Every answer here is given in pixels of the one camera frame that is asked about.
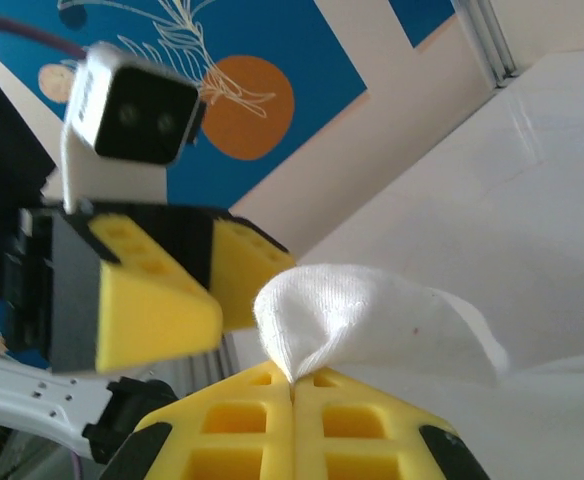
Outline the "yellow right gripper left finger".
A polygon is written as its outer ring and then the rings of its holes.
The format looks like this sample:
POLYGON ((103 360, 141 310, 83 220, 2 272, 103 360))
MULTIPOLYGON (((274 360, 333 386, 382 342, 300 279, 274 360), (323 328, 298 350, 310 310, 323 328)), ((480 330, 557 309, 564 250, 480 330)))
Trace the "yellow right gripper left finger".
POLYGON ((103 479, 290 479, 290 385, 264 362, 147 414, 103 479))

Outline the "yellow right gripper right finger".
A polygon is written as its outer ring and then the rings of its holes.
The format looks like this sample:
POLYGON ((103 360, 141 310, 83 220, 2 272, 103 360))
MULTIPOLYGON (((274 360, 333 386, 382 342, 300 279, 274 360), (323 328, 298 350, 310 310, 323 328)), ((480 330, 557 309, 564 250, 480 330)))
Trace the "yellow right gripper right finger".
POLYGON ((298 380, 291 398, 297 479, 488 477, 446 420, 334 370, 298 380))

